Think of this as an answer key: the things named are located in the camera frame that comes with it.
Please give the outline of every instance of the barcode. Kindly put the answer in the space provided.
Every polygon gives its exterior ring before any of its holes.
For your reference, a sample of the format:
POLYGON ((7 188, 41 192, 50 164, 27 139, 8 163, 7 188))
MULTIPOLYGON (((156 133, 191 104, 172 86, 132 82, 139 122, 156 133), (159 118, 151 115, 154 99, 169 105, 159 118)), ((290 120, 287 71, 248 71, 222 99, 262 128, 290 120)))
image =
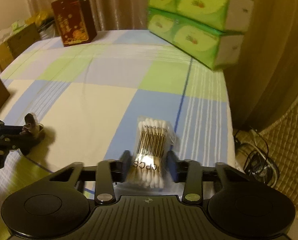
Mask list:
POLYGON ((162 158, 166 136, 164 134, 141 132, 137 154, 162 158))

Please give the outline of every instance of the screw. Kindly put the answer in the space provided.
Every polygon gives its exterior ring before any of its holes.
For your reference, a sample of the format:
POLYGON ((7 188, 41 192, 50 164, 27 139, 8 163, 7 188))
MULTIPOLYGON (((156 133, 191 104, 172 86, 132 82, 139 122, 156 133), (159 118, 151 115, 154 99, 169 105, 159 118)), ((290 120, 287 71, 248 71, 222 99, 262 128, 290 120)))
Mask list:
POLYGON ((109 201, 112 199, 112 195, 108 193, 103 193, 97 196, 97 199, 101 202, 109 201))
POLYGON ((188 201, 198 201, 200 199, 200 196, 195 193, 190 193, 185 196, 185 199, 188 201))

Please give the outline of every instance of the cotton swab pack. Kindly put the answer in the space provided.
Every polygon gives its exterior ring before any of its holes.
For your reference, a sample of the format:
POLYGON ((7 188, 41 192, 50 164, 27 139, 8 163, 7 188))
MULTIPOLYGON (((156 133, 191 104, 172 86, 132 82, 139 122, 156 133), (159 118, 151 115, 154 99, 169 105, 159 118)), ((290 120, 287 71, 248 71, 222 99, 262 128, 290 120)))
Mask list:
POLYGON ((164 188, 165 153, 175 141, 176 134, 169 122, 139 117, 133 163, 126 181, 143 187, 164 188))

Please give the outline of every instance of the stack of tissue packs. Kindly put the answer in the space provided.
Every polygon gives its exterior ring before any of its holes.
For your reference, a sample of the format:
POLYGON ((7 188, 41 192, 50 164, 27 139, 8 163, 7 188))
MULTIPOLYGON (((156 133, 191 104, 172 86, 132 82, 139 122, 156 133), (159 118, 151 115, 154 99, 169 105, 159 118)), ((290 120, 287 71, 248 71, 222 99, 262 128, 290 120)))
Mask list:
POLYGON ((253 0, 149 0, 148 29, 211 69, 237 63, 253 0))

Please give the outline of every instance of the plaid tablecloth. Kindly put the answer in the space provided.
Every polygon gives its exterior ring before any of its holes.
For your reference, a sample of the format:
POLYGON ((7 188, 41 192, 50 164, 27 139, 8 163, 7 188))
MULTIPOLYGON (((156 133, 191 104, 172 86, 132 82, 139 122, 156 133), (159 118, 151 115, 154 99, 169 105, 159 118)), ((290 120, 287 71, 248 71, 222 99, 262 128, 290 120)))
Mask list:
MULTIPOLYGON (((34 112, 47 137, 27 157, 8 155, 0 170, 0 207, 7 195, 72 162, 96 165, 132 151, 140 115, 174 125, 180 159, 234 165, 222 71, 212 72, 146 30, 100 32, 92 43, 66 48, 60 38, 39 41, 1 78, 11 97, 0 119, 23 125, 34 112)), ((92 198, 94 184, 85 190, 92 198)), ((0 217, 0 239, 7 236, 0 217)))

